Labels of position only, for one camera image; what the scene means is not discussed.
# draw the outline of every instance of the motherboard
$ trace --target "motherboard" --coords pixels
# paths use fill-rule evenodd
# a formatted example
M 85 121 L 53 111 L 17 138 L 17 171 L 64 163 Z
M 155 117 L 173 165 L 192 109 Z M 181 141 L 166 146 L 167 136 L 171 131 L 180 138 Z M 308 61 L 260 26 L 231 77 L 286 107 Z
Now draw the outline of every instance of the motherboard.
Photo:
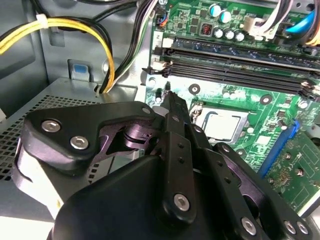
M 320 152 L 305 135 L 320 111 L 320 51 L 287 32 L 307 13 L 290 11 L 262 32 L 274 8 L 245 2 L 162 1 L 145 102 L 177 93 L 212 145 L 229 144 L 303 215 L 320 193 Z

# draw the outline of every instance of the blue capacitor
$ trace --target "blue capacitor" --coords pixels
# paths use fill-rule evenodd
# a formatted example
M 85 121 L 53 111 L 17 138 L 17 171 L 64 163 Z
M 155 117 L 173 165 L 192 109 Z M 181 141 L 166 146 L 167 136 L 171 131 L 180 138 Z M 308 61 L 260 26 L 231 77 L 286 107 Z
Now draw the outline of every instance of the blue capacitor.
M 209 14 L 214 18 L 218 17 L 221 14 L 221 7 L 219 5 L 212 4 L 209 7 Z
M 232 15 L 229 11 L 223 11 L 221 14 L 220 14 L 220 21 L 223 23 L 223 24 L 227 24 L 231 21 L 231 18 L 232 18 Z

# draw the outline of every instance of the white connector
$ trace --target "white connector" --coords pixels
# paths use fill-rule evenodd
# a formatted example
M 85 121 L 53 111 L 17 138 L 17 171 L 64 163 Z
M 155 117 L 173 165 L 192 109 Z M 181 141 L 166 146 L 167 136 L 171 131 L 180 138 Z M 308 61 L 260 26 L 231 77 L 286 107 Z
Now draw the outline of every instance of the white connector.
M 172 38 L 165 37 L 162 41 L 163 48 L 171 48 L 172 44 L 174 44 L 174 40 Z
M 271 28 L 270 30 L 264 32 L 261 30 L 261 26 L 265 23 L 266 20 L 259 17 L 244 17 L 243 30 L 245 30 L 250 36 L 253 36 L 255 40 L 266 41 L 274 39 L 276 32 L 278 30 L 279 24 Z
M 152 69 L 154 69 L 154 70 L 161 71 L 170 65 L 172 65 L 172 62 L 170 62 L 168 64 L 168 62 L 166 62 L 166 61 L 153 61 L 150 65 L 150 67 L 152 67 Z

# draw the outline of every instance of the cable tie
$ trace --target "cable tie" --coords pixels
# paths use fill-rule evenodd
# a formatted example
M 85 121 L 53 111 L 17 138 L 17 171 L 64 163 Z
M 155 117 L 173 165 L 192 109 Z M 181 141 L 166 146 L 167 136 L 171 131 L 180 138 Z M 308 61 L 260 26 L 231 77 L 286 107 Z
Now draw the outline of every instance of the cable tie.
M 36 19 L 38 20 L 38 22 L 42 25 L 42 27 L 43 27 L 44 29 L 49 28 L 48 18 L 47 18 L 46 15 L 44 15 L 44 14 L 37 14 L 35 17 L 36 17 Z

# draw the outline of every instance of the black wire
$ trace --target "black wire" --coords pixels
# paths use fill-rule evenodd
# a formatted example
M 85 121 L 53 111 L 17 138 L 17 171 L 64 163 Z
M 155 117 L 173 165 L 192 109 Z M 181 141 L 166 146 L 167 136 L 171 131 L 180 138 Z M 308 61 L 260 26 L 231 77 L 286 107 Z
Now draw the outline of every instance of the black wire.
M 50 18 L 51 15 L 49 14 L 49 12 L 42 7 L 41 3 L 38 0 L 30 0 L 30 1 L 37 13 L 44 14 L 46 15 L 47 18 Z
M 74 0 L 75 2 L 80 2 L 84 4 L 92 4 L 92 5 L 111 5 L 111 4 L 121 4 L 123 2 L 127 2 L 127 0 Z
M 119 65 L 119 67 L 115 71 L 115 78 L 118 78 L 118 76 L 123 72 L 124 68 L 129 64 L 131 59 L 134 57 L 135 50 L 137 48 L 138 44 L 138 38 L 139 38 L 139 32 L 142 26 L 142 20 L 144 18 L 144 15 L 146 13 L 146 10 L 148 9 L 149 4 L 152 2 L 152 0 L 145 0 L 142 2 L 141 6 L 138 8 L 138 11 L 135 16 L 135 21 L 133 25 L 133 31 L 132 31 L 132 37 L 131 37 L 131 42 L 129 46 L 129 50 L 122 61 L 122 63 Z M 103 92 L 103 90 L 107 87 L 108 85 L 108 80 L 109 76 L 106 75 L 106 78 L 104 79 L 101 88 L 100 88 L 100 93 Z
M 126 9 L 134 8 L 136 6 L 137 6 L 137 2 L 136 1 L 126 2 L 124 4 L 117 5 L 117 6 L 113 7 L 113 8 L 109 8 L 109 9 L 99 13 L 98 15 L 94 16 L 92 18 L 92 20 L 95 21 L 95 22 L 100 22 L 100 21 L 102 21 L 103 19 L 109 17 L 112 14 L 115 14 L 117 12 L 120 12 L 120 11 L 123 11 L 123 10 L 126 10 Z
M 25 24 L 21 24 L 21 25 L 19 25 L 19 26 L 15 26 L 14 28 L 11 28 L 11 29 L 9 29 L 8 31 L 6 31 L 4 34 L 2 34 L 2 35 L 0 36 L 0 42 L 1 42 L 5 37 L 7 37 L 9 34 L 11 34 L 13 31 L 17 30 L 18 28 L 22 27 L 23 25 L 25 25 Z
M 82 24 L 85 24 L 91 28 L 94 28 L 101 35 L 103 40 L 105 41 L 111 54 L 113 53 L 110 35 L 107 32 L 107 30 L 100 23 L 94 22 L 94 21 L 92 21 L 92 19 L 85 18 L 85 17 L 55 16 L 55 18 L 64 18 L 64 19 L 74 20 L 74 21 L 80 22 Z
M 274 22 L 272 23 L 272 25 L 269 27 L 268 30 L 272 29 L 274 26 L 276 26 L 279 23 L 279 21 L 284 16 L 284 14 L 286 14 L 286 11 L 288 10 L 289 6 L 290 6 L 290 0 L 281 1 L 279 6 L 279 11 L 274 19 Z

